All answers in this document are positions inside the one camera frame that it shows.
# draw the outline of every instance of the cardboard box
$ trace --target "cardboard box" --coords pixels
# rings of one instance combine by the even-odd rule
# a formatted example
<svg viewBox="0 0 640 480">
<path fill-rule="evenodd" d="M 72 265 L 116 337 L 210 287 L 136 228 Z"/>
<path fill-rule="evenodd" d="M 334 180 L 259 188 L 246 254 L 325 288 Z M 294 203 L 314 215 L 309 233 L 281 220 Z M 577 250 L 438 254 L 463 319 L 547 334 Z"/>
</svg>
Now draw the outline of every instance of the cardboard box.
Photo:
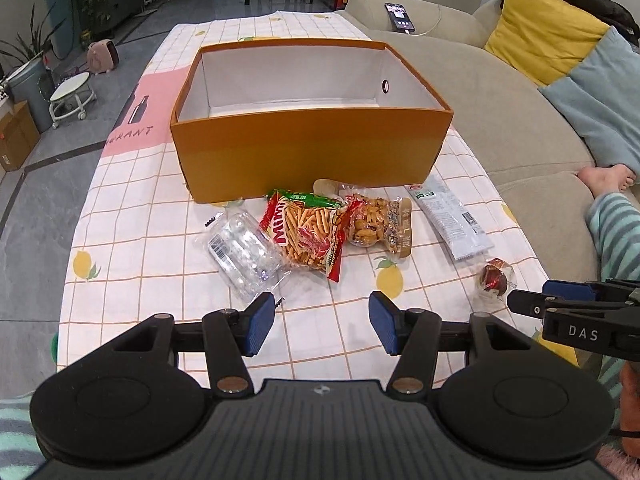
<svg viewBox="0 0 640 480">
<path fill-rule="evenodd" d="M 387 44 L 297 38 L 203 47 L 170 127 L 193 199 L 212 203 L 318 178 L 421 183 L 452 117 Z"/>
<path fill-rule="evenodd" d="M 13 115 L 0 120 L 0 165 L 5 171 L 19 170 L 39 140 L 27 101 L 18 103 Z"/>
</svg>

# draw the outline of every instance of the sofa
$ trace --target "sofa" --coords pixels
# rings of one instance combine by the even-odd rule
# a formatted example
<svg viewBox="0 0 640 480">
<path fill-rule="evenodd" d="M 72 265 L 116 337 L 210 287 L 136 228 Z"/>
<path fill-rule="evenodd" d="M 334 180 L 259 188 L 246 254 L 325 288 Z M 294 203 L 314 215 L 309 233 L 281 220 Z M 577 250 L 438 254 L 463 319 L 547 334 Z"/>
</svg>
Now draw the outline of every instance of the sofa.
<svg viewBox="0 0 640 480">
<path fill-rule="evenodd" d="M 413 36 L 391 31 L 387 2 L 404 6 L 416 28 Z M 598 255 L 584 222 L 593 197 L 575 176 L 594 166 L 593 157 L 533 82 L 483 49 L 500 18 L 499 1 L 473 15 L 421 0 L 349 0 L 338 12 L 402 54 L 453 108 L 453 126 L 549 277 L 599 280 Z M 626 194 L 640 208 L 635 188 Z"/>
</svg>

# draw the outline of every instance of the barcode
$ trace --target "barcode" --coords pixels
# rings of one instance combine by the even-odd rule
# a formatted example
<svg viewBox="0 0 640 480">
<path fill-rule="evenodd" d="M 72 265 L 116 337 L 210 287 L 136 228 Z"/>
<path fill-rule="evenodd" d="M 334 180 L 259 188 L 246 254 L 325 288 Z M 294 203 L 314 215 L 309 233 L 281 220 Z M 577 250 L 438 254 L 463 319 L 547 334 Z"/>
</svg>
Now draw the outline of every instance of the barcode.
<svg viewBox="0 0 640 480">
<path fill-rule="evenodd" d="M 226 257 L 225 243 L 219 236 L 213 237 L 211 240 L 209 240 L 209 248 L 221 260 Z"/>
<path fill-rule="evenodd" d="M 469 225 L 476 225 L 478 223 L 476 222 L 476 219 L 471 216 L 471 213 L 462 213 L 462 216 Z"/>
</svg>

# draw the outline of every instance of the blue gripper pad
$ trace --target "blue gripper pad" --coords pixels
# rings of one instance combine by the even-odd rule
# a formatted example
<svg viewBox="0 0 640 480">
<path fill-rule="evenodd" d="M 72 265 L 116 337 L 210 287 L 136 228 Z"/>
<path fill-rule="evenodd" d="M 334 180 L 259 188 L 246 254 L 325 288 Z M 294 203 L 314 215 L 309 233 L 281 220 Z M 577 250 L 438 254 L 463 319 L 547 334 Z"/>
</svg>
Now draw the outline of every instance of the blue gripper pad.
<svg viewBox="0 0 640 480">
<path fill-rule="evenodd" d="M 564 298 L 569 301 L 595 301 L 596 294 L 586 283 L 547 280 L 542 286 L 542 294 Z"/>
<path fill-rule="evenodd" d="M 276 301 L 273 294 L 262 293 L 254 300 L 253 304 L 256 303 L 258 303 L 258 310 L 249 321 L 249 329 L 244 340 L 243 354 L 247 357 L 253 357 L 260 351 L 276 317 Z"/>
<path fill-rule="evenodd" d="M 376 331 L 385 352 L 398 355 L 398 335 L 392 314 L 373 294 L 369 296 L 369 322 Z"/>
</svg>

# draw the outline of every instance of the tablecloth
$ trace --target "tablecloth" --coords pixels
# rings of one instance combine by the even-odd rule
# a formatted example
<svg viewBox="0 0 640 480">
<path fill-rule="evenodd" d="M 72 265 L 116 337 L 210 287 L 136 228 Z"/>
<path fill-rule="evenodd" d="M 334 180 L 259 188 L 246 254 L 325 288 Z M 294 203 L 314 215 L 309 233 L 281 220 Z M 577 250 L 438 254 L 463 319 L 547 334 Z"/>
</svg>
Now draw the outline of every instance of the tablecloth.
<svg viewBox="0 0 640 480">
<path fill-rule="evenodd" d="M 276 12 L 178 25 L 171 31 L 109 136 L 82 208 L 63 293 L 59 370 L 155 313 L 195 321 L 219 308 L 245 307 L 198 244 L 205 222 L 222 208 L 191 199 L 169 114 L 203 44 L 274 36 L 368 39 L 331 13 Z M 518 287 L 542 290 L 546 274 L 534 251 L 453 128 L 433 171 L 489 233 L 495 244 L 491 255 L 513 265 Z M 390 198 L 407 196 L 402 187 L 379 192 Z M 254 198 L 244 206 L 260 218 L 266 201 Z M 386 258 L 382 244 L 367 250 L 347 244 L 339 283 L 314 272 L 295 272 L 279 287 L 276 294 L 285 301 L 273 328 L 260 353 L 246 360 L 256 388 L 264 378 L 377 378 L 385 384 L 397 358 L 386 355 L 369 324 L 372 290 L 381 288 L 401 308 L 428 308 L 444 320 L 466 321 L 472 311 L 486 308 L 476 297 L 478 263 L 453 262 L 415 204 L 412 229 L 412 254 L 396 266 L 380 266 Z M 493 313 L 528 335 L 540 326 L 537 320 L 510 314 L 503 304 Z M 179 365 L 208 385 L 204 354 L 182 354 Z M 435 383 L 463 366 L 461 353 L 441 353 Z"/>
</svg>

